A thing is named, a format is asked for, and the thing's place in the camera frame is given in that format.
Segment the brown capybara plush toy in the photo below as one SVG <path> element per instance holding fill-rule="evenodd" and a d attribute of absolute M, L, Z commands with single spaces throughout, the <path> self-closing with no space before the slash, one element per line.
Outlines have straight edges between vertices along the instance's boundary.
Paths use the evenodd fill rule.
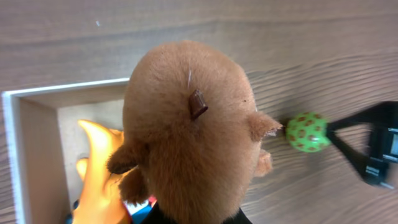
<path fill-rule="evenodd" d="M 222 223 L 254 177 L 272 170 L 262 140 L 281 124 L 256 108 L 244 70 L 200 42 L 169 42 L 136 65 L 124 95 L 124 141 L 108 170 L 121 198 L 154 196 L 174 223 Z"/>

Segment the green patterned ball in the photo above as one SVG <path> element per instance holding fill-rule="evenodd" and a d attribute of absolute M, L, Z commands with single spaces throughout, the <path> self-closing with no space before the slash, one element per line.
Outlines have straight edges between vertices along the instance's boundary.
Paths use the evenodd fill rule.
<path fill-rule="evenodd" d="M 287 123 L 285 133 L 289 144 L 302 152 L 319 152 L 330 145 L 326 136 L 327 121 L 314 112 L 300 113 Z"/>

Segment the yellow rubber dolphin toy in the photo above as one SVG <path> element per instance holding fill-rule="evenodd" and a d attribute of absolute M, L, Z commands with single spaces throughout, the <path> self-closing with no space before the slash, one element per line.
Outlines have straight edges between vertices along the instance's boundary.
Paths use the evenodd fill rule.
<path fill-rule="evenodd" d="M 128 224 L 132 222 L 119 194 L 119 181 L 123 175 L 111 174 L 106 163 L 124 141 L 123 132 L 108 129 L 88 120 L 79 120 L 90 144 L 89 156 L 76 163 L 83 190 L 78 206 L 72 211 L 72 223 Z"/>

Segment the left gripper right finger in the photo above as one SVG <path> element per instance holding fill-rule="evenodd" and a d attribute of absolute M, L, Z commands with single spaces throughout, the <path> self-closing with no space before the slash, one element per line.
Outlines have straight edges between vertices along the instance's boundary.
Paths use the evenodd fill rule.
<path fill-rule="evenodd" d="M 238 212 L 232 217 L 228 217 L 222 222 L 222 224 L 252 224 L 249 218 L 244 214 L 244 212 L 239 208 Z"/>

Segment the colourful puzzle cube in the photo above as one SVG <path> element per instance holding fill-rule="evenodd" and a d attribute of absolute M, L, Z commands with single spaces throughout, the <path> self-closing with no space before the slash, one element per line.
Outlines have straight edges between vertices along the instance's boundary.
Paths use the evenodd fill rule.
<path fill-rule="evenodd" d="M 148 216 L 149 212 L 152 210 L 153 206 L 156 204 L 157 199 L 154 196 L 150 196 L 144 203 L 133 205 L 124 203 L 125 208 L 131 216 L 131 223 L 140 224 L 146 216 Z M 76 200 L 73 203 L 73 210 L 75 210 L 79 206 L 79 200 Z M 65 224 L 72 224 L 73 217 L 72 214 L 69 213 L 64 221 Z"/>

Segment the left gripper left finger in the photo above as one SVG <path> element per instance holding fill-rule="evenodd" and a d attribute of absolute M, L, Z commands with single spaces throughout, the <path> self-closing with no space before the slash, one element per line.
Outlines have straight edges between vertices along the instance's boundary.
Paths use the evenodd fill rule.
<path fill-rule="evenodd" d="M 174 224 L 174 220 L 165 215 L 158 203 L 154 205 L 141 224 Z"/>

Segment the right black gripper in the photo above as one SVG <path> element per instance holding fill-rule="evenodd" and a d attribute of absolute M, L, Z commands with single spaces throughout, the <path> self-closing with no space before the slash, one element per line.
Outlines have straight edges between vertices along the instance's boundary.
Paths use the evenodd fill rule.
<path fill-rule="evenodd" d="M 370 124 L 368 155 L 354 150 L 334 132 L 358 124 Z M 396 101 L 383 101 L 347 118 L 329 123 L 326 136 L 345 156 L 365 183 L 395 189 L 394 185 L 389 183 L 389 179 L 392 166 L 397 164 Z"/>

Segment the white cardboard box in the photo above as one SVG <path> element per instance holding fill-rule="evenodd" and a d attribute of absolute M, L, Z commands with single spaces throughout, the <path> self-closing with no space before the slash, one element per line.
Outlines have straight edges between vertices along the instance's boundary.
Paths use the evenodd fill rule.
<path fill-rule="evenodd" d="M 65 223 L 84 183 L 76 170 L 90 157 L 78 124 L 122 128 L 127 78 L 55 85 L 2 94 L 18 223 Z"/>

